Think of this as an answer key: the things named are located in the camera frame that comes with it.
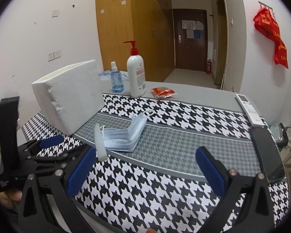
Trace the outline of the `person's left hand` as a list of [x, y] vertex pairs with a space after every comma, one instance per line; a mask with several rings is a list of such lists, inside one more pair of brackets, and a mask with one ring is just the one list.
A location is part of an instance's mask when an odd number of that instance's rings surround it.
[[22, 199], [22, 191], [20, 190], [9, 190], [0, 192], [0, 203], [7, 209], [13, 209], [15, 203], [18, 203]]

